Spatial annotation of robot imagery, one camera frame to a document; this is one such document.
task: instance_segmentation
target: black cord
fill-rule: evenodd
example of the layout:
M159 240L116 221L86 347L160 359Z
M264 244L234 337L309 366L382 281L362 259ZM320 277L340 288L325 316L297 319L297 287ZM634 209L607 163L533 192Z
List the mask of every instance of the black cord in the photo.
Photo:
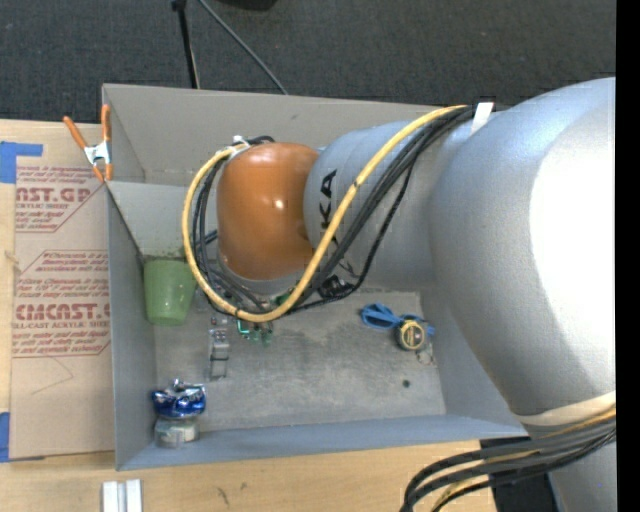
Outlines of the black cord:
M538 476L542 476L545 475L551 471L555 471L557 469L560 469L562 467L568 466L569 464L572 464L574 462L577 462L578 460L586 457L587 455L590 455L591 453L593 453L594 451L600 449L602 446L605 446L608 443L611 443L613 441L615 441L616 439L616 432L615 429L613 429L613 432L610 433L609 435L605 436L602 440L599 440L597 443L595 443L592 446L588 446L585 447L583 450L580 450L578 453L574 454L572 457L568 457L565 458L563 460L559 460L554 464L545 466L545 467L540 467L538 469L535 470L531 470L531 469L527 469L524 471L521 471L517 474L503 474L502 476L497 476L497 475L490 475L489 476L489 480L485 481L485 482L479 482L477 484L473 484L470 486L465 487L464 489L460 489L459 491L453 492L451 493L450 496L448 496L445 500L442 501L442 503L440 503L436 508L432 509L431 512L440 512L440 510L442 510L442 508L444 506L446 506L447 504L449 504L450 502L452 502L453 500L460 498L466 494L469 494L471 492L480 490L480 489L485 489L487 487L492 487L492 488L496 488L496 487L501 487L504 485L511 485L511 484L516 484L518 482L521 482L523 480L527 480L529 478L535 478Z
M557 452L560 449L575 448L587 443L593 437L605 434L612 425L615 425L615 418L590 425L576 432L558 434L536 440L519 441L502 446L482 448L480 450L454 455L438 462L434 462L419 471L411 479L405 491L405 499L408 499L408 497L415 492L422 481L445 469L483 459L488 460L497 457L511 456L532 450L555 450Z
M272 137L261 136L255 137L253 139L248 139L246 142L250 146L252 146L256 144L262 144L264 142L273 141L274 140ZM220 160L209 170L202 188L200 189L200 192L198 194L191 229L192 250L195 254L198 269L210 285L212 285L213 287L221 288L223 290L223 293L229 295L228 298L235 299L238 304L245 303L245 299L247 299L257 308L258 311L265 312L265 307L263 306L262 302L254 294L237 283L231 276L225 275L213 268L209 262L209 258L207 257L207 245L218 237L217 230L213 230L208 234L205 230L208 198L209 194L211 193L214 179L225 161L226 159ZM222 313L222 311L220 311L220 309L216 307L211 300L209 300L209 303L212 305L212 307L214 307L216 311Z
M488 486L497 487L548 473L586 457L602 446L613 442L615 438L616 427L614 416L578 431L533 441L485 448L449 457L443 461L431 464L411 480L405 491L404 504L401 512L412 511L413 506L418 501L435 489L456 482L470 480L478 476L489 476L490 480L468 486L452 493L437 510L453 499L473 490ZM509 460L500 460L500 457L515 456L530 451L534 453ZM418 487L420 482L444 469L482 459L485 459L484 463L472 468L448 473L445 476L431 480L429 483Z
M323 300L318 300L309 304L304 304L304 302L315 292L327 279L329 274L333 271L333 269L338 265L340 260L343 258L346 251L349 249L356 236L362 230L362 227L365 225L367 220L371 217L372 213L378 207L382 198L387 194L387 192L391 189L391 187L395 184L397 179L405 172L408 171L409 175L413 170L413 166L418 158L418 156L426 149L429 145L431 145L435 140L437 140L443 133L451 129L451 126L454 123L462 122L466 120L466 117L472 112L471 107L467 107L464 110L457 110L452 113L449 113L441 118L434 120L432 123L429 123L425 127L421 128L417 133L413 134L411 139L405 144L402 150L396 155L394 160L389 164L387 169L385 170L384 175L376 182L369 196L365 200L362 208L356 215L356 218L353 220L347 232L341 238L339 246L336 248L334 253L331 255L329 260L322 266L320 270L316 272L314 275L310 286L305 290L305 292L298 299L298 306L292 308L287 314L293 314L298 311L303 311L306 309L310 309L312 307L320 306L323 304L327 304L330 302L335 302L337 300L342 300L351 293L355 292L364 282L364 279L369 272L371 264L373 262L375 253L384 238L384 235L395 215L395 212L399 206L402 197L406 191L408 185L408 177L405 179L403 187L396 197L394 204L392 205L389 214L387 215L383 226L378 231L378 236L374 241L369 254L367 256L367 260L363 267L363 270L360 273L358 281L356 285L352 287L348 287L347 290L334 297L326 298Z
M235 41L242 47L242 49L249 54L249 56L262 68L262 70L269 76L271 81L280 89L282 94L289 94L284 86L280 83L275 75L271 72L271 70L267 67L267 65L256 55L256 53L249 48L249 46L240 38L238 34L236 34L233 29L227 25L224 20L218 16L218 14L204 1L198 0L198 3L204 8L205 11L224 29L227 33L235 39Z
M187 58L187 67L189 68L189 80L191 81L191 88L200 89L200 78L198 77L196 60L193 56L193 48L191 47L191 40L189 38L189 25L187 23L187 15L185 13L186 6L187 0L171 0L171 8L178 13L178 20L180 21L182 45L184 46L184 53Z

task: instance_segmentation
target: green plastic cup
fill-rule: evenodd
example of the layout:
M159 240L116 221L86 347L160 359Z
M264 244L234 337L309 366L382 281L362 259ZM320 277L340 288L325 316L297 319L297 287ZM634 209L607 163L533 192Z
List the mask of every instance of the green plastic cup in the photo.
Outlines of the green plastic cup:
M183 261L153 259L144 264L145 303L152 324L182 325L195 289L196 280Z

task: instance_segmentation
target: cardboard box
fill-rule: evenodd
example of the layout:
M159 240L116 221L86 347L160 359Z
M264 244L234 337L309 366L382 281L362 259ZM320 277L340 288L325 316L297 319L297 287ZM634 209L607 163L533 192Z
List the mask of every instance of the cardboard box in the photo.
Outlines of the cardboard box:
M211 313L196 301L183 327L152 326L142 261L179 250L183 198L195 171L234 135L322 147L351 130L432 108L122 85L106 85L104 99L112 108L116 166L107 217L119 469L522 434L437 286L425 284L412 292L362 292L278 320L268 348L236 333L227 378L207 384L202 438L180 450L158 448L150 391L176 377L203 380ZM357 312L373 301L428 311L438 328L437 365L397 350L388 333L363 328Z
M99 141L100 127L80 129ZM16 171L0 258L9 456L113 449L106 189L62 123L0 121L0 140L41 153L3 161Z

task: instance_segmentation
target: gray carpet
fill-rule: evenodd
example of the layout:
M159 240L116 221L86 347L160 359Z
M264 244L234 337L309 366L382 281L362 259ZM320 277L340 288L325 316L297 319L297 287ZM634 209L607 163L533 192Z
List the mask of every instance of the gray carpet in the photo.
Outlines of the gray carpet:
M209 0L291 94L512 105L616 71L615 0ZM205 89L273 92L267 75L187 3ZM169 0L2 0L0 117L97 120L104 82L189 87Z

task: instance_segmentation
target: orange clamp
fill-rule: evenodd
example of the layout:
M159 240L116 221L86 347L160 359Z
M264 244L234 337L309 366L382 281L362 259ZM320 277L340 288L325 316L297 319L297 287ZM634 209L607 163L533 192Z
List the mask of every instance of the orange clamp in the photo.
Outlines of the orange clamp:
M67 126L73 140L85 153L89 160L93 173L104 183L105 179L110 181L113 178L113 163L111 162L111 107L102 105L100 112L100 123L102 124L102 142L95 146L89 146L87 141L78 130L78 127L69 116L64 116L62 122ZM104 174L98 168L97 162L104 160Z

